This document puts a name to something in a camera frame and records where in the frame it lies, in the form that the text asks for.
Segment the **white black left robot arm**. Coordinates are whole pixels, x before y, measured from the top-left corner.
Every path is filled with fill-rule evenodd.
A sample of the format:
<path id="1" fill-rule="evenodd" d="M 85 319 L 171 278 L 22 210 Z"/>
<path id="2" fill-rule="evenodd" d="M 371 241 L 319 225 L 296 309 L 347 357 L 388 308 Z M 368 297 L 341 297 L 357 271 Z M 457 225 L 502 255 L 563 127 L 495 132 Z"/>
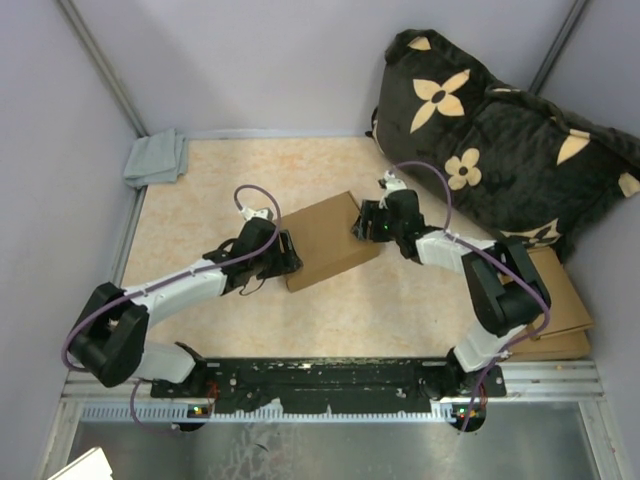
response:
<path id="1" fill-rule="evenodd" d="M 251 278 L 285 276 L 301 266 L 291 234 L 253 217 L 238 237 L 178 272 L 127 289 L 111 282 L 96 287 L 65 340 L 62 359 L 107 388 L 138 378 L 197 396 L 208 382 L 203 359 L 184 344 L 150 341 L 149 330 L 188 307 L 245 288 Z"/>

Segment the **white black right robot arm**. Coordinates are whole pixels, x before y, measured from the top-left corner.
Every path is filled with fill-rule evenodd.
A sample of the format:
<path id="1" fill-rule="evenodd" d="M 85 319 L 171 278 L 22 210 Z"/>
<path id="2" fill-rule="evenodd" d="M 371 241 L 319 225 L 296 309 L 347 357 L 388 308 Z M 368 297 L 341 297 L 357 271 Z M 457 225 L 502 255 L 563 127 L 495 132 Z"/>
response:
<path id="1" fill-rule="evenodd" d="M 448 354 L 445 381 L 458 396 L 480 385 L 480 371 L 491 367 L 526 326 L 538 317 L 550 319 L 548 290 L 523 245 L 464 238 L 430 226 L 413 190 L 364 200 L 352 233 L 363 241 L 393 242 L 406 259 L 464 276 L 476 320 Z"/>

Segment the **brown cardboard box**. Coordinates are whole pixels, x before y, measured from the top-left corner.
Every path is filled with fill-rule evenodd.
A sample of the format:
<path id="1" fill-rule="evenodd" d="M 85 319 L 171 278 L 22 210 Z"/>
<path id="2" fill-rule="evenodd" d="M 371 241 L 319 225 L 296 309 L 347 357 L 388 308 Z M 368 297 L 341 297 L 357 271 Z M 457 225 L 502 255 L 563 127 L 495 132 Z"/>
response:
<path id="1" fill-rule="evenodd" d="M 291 235 L 302 267 L 286 276 L 294 293 L 375 259 L 381 247 L 354 236 L 360 207 L 349 191 L 287 214 L 283 228 Z"/>

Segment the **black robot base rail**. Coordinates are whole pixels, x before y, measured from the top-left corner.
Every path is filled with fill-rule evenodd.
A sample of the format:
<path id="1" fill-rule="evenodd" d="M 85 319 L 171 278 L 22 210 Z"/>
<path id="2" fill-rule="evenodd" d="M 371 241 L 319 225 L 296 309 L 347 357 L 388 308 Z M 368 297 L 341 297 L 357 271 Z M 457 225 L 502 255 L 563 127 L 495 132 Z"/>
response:
<path id="1" fill-rule="evenodd" d="M 488 400 L 507 394 L 502 370 L 455 372 L 444 357 L 203 358 L 182 384 L 155 380 L 157 399 L 202 398 L 190 416 L 255 413 L 273 402 L 286 414 L 427 414 L 457 399 L 452 421 L 473 432 L 484 423 Z"/>

